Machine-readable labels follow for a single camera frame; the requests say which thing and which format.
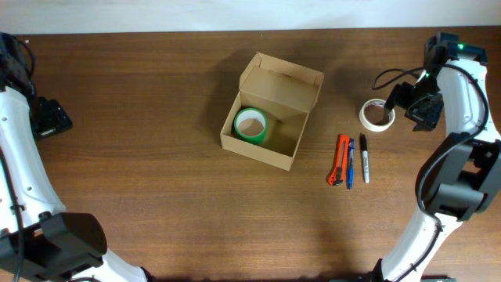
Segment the beige masking tape roll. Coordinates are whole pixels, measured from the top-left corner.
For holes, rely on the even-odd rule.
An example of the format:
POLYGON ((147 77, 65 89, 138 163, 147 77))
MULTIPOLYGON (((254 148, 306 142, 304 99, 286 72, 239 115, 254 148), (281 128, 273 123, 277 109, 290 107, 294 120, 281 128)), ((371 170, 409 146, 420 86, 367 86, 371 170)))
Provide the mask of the beige masking tape roll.
POLYGON ((383 132, 389 129, 395 121, 395 111, 388 110, 383 99, 366 101, 359 111, 359 120, 364 128, 372 132, 383 132))

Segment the blue pen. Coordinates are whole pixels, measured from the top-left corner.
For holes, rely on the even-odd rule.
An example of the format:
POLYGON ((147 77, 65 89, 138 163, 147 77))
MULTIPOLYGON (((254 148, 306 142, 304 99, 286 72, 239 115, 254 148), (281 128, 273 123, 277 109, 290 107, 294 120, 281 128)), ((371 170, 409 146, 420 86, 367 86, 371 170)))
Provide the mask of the blue pen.
POLYGON ((355 152, 355 140, 350 138, 348 144, 348 189, 351 190, 354 180, 354 152, 355 152))

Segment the orange utility knife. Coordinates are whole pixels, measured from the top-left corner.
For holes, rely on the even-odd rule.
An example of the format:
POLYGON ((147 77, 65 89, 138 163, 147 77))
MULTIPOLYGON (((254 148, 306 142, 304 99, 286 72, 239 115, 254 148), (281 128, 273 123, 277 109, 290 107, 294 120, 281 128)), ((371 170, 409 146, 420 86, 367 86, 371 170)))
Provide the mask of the orange utility knife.
POLYGON ((337 140, 337 150, 333 162, 333 169, 330 173, 327 182, 331 186, 338 186, 346 180, 347 162, 348 162, 348 145, 350 138, 345 134, 340 134, 337 140))

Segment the brown cardboard box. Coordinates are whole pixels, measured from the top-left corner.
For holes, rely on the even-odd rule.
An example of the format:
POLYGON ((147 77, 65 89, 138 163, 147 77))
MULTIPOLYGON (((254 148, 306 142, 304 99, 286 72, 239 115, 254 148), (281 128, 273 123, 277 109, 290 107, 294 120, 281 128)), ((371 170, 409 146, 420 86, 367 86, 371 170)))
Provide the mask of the brown cardboard box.
POLYGON ((289 171, 323 79, 318 70, 256 53, 240 75, 239 91, 220 132, 222 148, 289 171), (268 119, 260 145, 243 141, 233 127, 237 113, 250 107, 268 119))

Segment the green tape roll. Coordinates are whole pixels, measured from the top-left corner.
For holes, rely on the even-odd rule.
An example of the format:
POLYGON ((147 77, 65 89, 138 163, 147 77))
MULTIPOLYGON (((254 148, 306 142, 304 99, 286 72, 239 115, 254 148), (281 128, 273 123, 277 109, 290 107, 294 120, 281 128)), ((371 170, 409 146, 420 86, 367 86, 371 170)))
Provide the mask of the green tape roll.
POLYGON ((236 135, 254 145, 260 145, 265 141, 268 126, 265 114, 253 107, 239 111, 233 121, 236 135))

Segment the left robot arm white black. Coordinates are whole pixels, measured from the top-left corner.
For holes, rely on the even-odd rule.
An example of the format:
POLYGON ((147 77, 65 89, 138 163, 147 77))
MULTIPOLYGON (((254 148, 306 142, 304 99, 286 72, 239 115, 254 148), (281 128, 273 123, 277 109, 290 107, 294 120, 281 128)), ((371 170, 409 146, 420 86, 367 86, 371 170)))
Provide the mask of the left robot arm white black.
POLYGON ((113 253, 99 221, 69 212, 36 142, 72 128, 55 99, 39 96, 26 43, 1 35, 1 268, 13 280, 152 281, 113 253))

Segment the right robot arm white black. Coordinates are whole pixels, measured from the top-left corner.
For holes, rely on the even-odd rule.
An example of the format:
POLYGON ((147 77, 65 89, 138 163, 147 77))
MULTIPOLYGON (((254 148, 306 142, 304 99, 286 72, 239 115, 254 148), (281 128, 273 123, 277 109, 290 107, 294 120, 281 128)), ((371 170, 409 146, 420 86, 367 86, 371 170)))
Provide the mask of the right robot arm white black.
POLYGON ((398 83, 382 106, 392 120, 405 110, 414 131, 432 131, 445 117, 444 141, 421 167, 416 210, 400 241, 379 259, 366 281, 420 281, 445 240, 483 212, 500 190, 500 134, 485 90, 485 49, 438 32, 424 46, 424 63, 409 71, 416 82, 398 83))

